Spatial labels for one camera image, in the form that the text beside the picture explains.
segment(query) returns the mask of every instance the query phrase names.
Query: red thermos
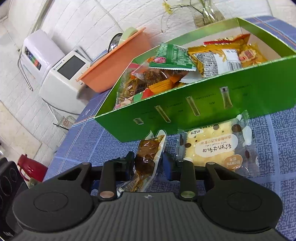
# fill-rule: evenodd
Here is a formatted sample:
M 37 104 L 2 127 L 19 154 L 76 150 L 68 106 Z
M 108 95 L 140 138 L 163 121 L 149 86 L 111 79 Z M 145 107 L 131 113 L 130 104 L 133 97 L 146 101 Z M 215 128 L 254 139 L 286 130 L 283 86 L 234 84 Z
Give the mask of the red thermos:
M 36 179 L 39 182 L 43 181 L 43 178 L 47 172 L 47 167 L 33 159 L 30 159 L 26 155 L 21 155 L 18 163 L 20 167 L 20 174 L 24 180 L 29 181 L 21 172 L 23 169 L 24 172 L 31 178 Z

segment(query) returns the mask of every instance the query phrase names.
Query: cardboard box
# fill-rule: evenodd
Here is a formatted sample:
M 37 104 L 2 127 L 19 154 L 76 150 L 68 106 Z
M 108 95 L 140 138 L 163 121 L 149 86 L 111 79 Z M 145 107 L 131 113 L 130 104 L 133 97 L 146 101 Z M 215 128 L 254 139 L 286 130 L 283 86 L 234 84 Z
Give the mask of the cardboard box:
M 150 130 L 176 134 L 178 129 L 205 126 L 231 119 L 243 110 L 251 118 L 292 108 L 296 100 L 294 68 L 296 51 L 264 29 L 240 18 L 227 19 L 198 28 L 168 43 L 184 47 L 204 41 L 251 33 L 249 43 L 257 43 L 265 63 L 206 78 L 168 90 L 139 102 L 113 110 L 117 81 L 95 120 L 122 142 L 142 139 Z M 157 47 L 136 57 L 141 64 L 155 55 Z M 228 87 L 233 107 L 224 108 L 221 87 Z

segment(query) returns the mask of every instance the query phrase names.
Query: yellow flower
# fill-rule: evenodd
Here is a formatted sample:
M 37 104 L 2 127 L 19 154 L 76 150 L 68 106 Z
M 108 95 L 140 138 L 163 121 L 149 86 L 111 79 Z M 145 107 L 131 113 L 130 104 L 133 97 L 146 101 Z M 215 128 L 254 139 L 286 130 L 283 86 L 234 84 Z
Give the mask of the yellow flower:
M 168 3 L 165 2 L 165 1 L 163 1 L 163 6 L 165 7 L 165 11 L 166 11 L 168 14 L 173 14 L 172 9 L 170 8 L 170 4 L 168 4 Z

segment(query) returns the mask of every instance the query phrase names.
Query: blue tablecloth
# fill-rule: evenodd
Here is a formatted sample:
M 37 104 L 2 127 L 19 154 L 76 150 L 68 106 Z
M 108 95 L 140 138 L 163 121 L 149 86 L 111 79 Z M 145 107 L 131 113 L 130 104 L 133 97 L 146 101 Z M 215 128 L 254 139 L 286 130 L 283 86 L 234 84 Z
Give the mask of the blue tablecloth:
M 291 25 L 270 16 L 247 20 L 296 49 L 296 28 Z M 128 151 L 137 151 L 139 141 L 121 143 L 94 120 L 108 92 L 97 94 L 84 109 L 58 149 L 45 180 L 81 162 L 98 166 L 107 160 L 125 156 Z M 281 197 L 284 211 L 277 230 L 293 240 L 296 238 L 296 107 L 251 119 L 250 125 L 255 134 L 260 164 L 260 177 L 253 178 L 253 181 Z M 175 146 L 176 135 L 169 136 L 167 151 L 174 154 Z M 178 187 L 178 182 L 168 182 L 163 177 L 151 185 L 150 191 L 177 191 Z M 202 184 L 198 187 L 203 193 Z

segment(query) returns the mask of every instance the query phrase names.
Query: orange container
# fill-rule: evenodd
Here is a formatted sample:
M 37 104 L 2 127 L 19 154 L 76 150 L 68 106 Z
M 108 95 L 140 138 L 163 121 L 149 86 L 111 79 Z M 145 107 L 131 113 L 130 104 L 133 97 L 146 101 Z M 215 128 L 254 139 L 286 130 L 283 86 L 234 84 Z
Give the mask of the orange container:
M 151 49 L 144 29 L 140 29 L 117 48 L 98 59 L 77 81 L 82 80 L 98 93 L 112 88 L 130 62 Z

